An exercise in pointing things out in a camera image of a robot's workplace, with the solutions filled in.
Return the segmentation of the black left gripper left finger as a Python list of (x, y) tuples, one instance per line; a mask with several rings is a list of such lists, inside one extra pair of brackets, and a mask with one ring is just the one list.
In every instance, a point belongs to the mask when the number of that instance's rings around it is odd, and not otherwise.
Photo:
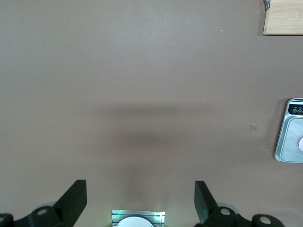
[(1, 213), (0, 225), (2, 227), (72, 227), (86, 205), (86, 180), (76, 180), (54, 205), (37, 208), (18, 220), (9, 213)]

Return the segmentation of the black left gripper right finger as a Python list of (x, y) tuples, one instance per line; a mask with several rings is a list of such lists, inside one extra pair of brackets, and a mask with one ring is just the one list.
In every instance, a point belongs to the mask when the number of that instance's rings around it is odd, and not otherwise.
[(195, 181), (197, 227), (282, 227), (284, 224), (271, 215), (256, 214), (252, 220), (243, 218), (231, 208), (219, 206), (204, 181)]

